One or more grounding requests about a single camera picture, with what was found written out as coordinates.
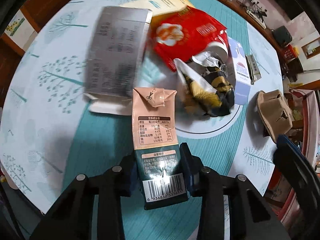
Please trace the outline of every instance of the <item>nutrition facts table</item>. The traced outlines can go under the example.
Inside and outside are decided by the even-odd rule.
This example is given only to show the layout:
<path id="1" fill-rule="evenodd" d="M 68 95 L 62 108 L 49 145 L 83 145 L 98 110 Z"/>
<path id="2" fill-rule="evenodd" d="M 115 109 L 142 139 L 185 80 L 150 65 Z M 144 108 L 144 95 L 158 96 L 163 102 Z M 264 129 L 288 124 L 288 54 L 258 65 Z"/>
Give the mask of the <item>nutrition facts table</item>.
<path id="1" fill-rule="evenodd" d="M 170 117 L 139 116 L 138 121 L 141 145 L 173 141 Z"/>

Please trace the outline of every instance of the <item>black speaker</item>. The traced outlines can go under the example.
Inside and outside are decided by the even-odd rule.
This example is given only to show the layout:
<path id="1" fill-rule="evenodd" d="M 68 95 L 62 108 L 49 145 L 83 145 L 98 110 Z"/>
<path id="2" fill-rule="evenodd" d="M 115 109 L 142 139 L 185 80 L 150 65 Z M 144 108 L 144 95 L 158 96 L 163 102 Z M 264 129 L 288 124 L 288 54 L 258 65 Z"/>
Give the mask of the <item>black speaker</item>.
<path id="1" fill-rule="evenodd" d="M 285 26 L 281 26 L 272 31 L 272 35 L 280 47 L 284 48 L 292 41 L 292 36 Z"/>

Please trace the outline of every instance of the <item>wooden framed picture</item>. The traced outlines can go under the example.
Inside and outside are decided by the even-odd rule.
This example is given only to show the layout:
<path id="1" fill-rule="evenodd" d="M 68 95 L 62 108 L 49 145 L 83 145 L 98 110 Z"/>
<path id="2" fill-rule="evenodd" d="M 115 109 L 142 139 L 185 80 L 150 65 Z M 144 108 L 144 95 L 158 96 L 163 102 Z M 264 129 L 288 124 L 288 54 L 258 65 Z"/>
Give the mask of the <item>wooden framed picture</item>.
<path id="1" fill-rule="evenodd" d="M 301 47 L 306 58 L 311 58 L 320 53 L 320 37 Z"/>

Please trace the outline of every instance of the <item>gray cardboard box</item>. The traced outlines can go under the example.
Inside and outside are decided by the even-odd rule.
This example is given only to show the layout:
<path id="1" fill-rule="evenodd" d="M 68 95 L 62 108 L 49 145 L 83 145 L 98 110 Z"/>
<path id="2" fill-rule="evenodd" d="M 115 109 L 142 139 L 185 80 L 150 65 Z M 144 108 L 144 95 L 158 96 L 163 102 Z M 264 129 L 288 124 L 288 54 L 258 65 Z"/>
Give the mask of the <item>gray cardboard box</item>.
<path id="1" fill-rule="evenodd" d="M 152 18 L 149 9 L 104 7 L 87 57 L 85 94 L 93 99 L 89 110 L 124 114 L 141 65 Z"/>

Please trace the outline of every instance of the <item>red package on shelf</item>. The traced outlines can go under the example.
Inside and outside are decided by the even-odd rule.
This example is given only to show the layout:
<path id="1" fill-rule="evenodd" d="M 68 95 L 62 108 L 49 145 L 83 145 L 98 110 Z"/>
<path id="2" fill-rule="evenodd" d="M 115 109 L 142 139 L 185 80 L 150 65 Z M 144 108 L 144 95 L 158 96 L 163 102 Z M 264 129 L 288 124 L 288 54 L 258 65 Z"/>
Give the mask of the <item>red package on shelf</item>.
<path id="1" fill-rule="evenodd" d="M 226 27 L 204 11 L 187 7 L 161 22 L 156 30 L 155 52 L 173 71 L 175 58 L 188 61 L 202 51 L 212 51 L 222 61 L 228 58 Z"/>

